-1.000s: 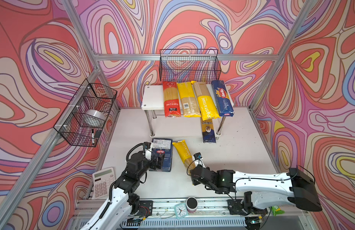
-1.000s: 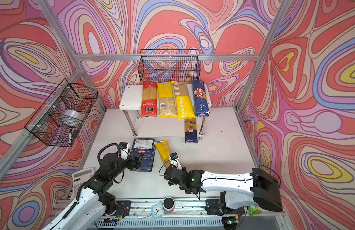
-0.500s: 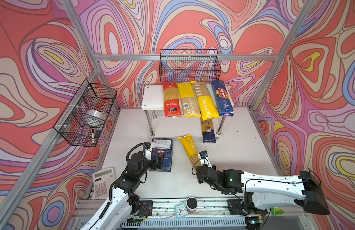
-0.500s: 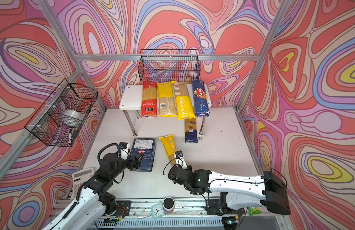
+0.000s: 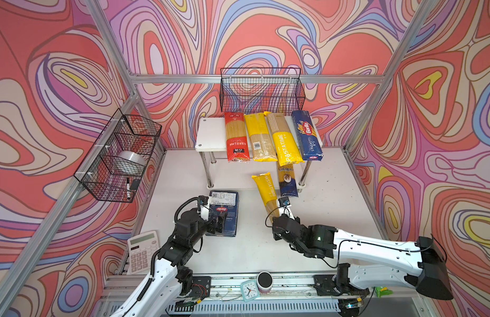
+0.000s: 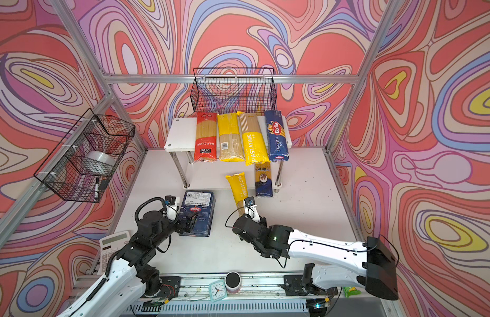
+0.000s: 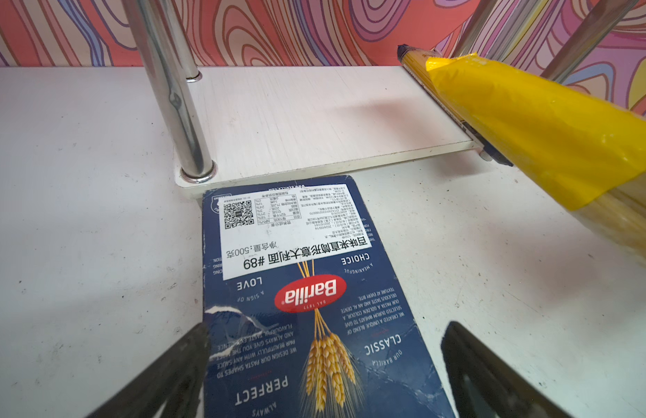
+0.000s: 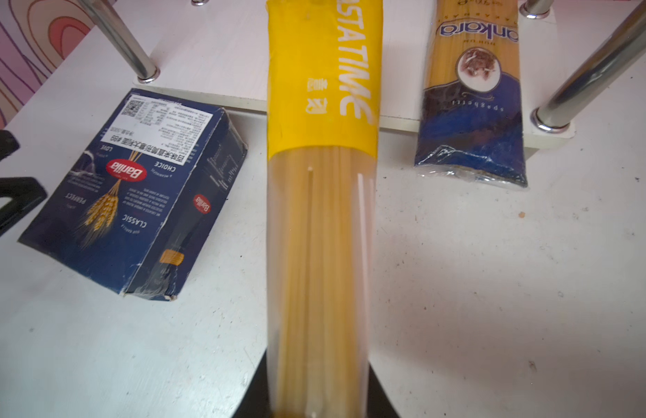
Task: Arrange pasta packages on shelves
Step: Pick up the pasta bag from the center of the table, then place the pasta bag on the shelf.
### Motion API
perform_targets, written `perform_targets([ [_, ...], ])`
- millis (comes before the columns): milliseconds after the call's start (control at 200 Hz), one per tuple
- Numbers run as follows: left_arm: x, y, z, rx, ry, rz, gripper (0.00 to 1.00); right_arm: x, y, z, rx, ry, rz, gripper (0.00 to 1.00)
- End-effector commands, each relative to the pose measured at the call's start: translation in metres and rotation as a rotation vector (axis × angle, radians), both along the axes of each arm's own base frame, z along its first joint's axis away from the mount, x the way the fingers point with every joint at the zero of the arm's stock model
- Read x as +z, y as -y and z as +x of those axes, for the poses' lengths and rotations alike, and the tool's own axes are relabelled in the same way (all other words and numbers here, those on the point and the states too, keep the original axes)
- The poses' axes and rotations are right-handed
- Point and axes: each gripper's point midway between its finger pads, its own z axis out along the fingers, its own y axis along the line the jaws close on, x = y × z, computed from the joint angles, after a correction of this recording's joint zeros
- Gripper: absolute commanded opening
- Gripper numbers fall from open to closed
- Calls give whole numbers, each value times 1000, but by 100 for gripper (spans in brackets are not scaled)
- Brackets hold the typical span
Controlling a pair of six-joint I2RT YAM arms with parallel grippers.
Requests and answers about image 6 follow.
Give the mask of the dark blue Barilla pasta box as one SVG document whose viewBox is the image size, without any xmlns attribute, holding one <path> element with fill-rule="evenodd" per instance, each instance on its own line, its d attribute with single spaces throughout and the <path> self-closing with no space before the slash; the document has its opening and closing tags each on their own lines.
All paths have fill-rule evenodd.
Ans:
<svg viewBox="0 0 490 317">
<path fill-rule="evenodd" d="M 191 191 L 184 194 L 180 213 L 182 215 L 196 215 L 196 221 L 190 232 L 180 236 L 209 237 L 215 210 L 215 193 L 212 191 Z"/>
</svg>

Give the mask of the clear blue spaghetti pack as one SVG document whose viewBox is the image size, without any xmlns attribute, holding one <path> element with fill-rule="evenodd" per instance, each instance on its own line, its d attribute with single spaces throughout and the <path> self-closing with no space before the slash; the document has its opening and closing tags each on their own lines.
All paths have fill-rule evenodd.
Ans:
<svg viewBox="0 0 490 317">
<path fill-rule="evenodd" d="M 256 197 L 272 198 L 274 196 L 270 162 L 254 165 L 254 183 Z"/>
</svg>

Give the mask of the yellow Pastatime spaghetti pack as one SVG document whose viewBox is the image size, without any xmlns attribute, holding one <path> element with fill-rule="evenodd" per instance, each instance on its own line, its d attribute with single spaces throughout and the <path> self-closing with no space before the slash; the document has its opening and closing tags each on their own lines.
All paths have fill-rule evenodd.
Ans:
<svg viewBox="0 0 490 317">
<path fill-rule="evenodd" d="M 257 115 L 237 112 L 237 116 L 242 132 L 245 165 L 251 166 L 270 162 Z"/>
<path fill-rule="evenodd" d="M 249 197 L 245 173 L 238 173 L 226 176 L 226 179 L 233 193 L 233 198 L 237 206 L 238 214 L 242 216 L 245 211 L 244 200 Z"/>
</svg>

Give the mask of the red spaghetti pack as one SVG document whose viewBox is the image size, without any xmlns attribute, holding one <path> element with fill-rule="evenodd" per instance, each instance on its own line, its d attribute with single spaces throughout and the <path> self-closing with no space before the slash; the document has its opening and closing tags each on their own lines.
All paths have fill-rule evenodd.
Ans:
<svg viewBox="0 0 490 317">
<path fill-rule="evenodd" d="M 217 115 L 212 112 L 198 112 L 196 126 L 196 161 L 217 160 Z"/>
</svg>

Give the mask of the blue Barilla spaghetti pack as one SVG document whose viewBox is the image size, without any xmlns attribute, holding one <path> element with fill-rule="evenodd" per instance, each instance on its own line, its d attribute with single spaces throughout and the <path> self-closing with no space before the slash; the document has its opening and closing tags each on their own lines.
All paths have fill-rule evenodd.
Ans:
<svg viewBox="0 0 490 317">
<path fill-rule="evenodd" d="M 269 159 L 271 161 L 288 161 L 289 150 L 281 112 L 268 110 L 265 111 L 264 116 L 267 128 Z"/>
</svg>

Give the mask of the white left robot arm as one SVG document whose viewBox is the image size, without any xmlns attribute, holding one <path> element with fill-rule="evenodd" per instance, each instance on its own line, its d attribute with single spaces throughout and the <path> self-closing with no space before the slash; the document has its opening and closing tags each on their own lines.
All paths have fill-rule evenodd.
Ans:
<svg viewBox="0 0 490 317">
<path fill-rule="evenodd" d="M 173 221 L 161 211 L 144 214 L 136 220 L 137 232 L 110 258 L 98 281 L 59 315 L 118 316 L 142 296 L 155 296 L 163 283 L 149 262 L 174 232 L 191 232 L 196 219 L 194 213 L 176 215 Z"/>
</svg>

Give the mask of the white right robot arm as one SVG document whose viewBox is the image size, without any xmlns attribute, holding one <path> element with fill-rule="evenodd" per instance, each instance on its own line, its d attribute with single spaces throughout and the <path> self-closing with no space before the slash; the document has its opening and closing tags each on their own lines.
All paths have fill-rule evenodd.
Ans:
<svg viewBox="0 0 490 317">
<path fill-rule="evenodd" d="M 345 242 L 309 235 L 283 225 L 267 226 L 240 216 L 231 227 L 241 240 L 253 245 L 264 258 L 308 260 L 301 278 L 308 293 L 321 295 L 333 287 L 362 287 L 370 295 L 396 301 L 398 260 L 379 238 Z"/>
</svg>

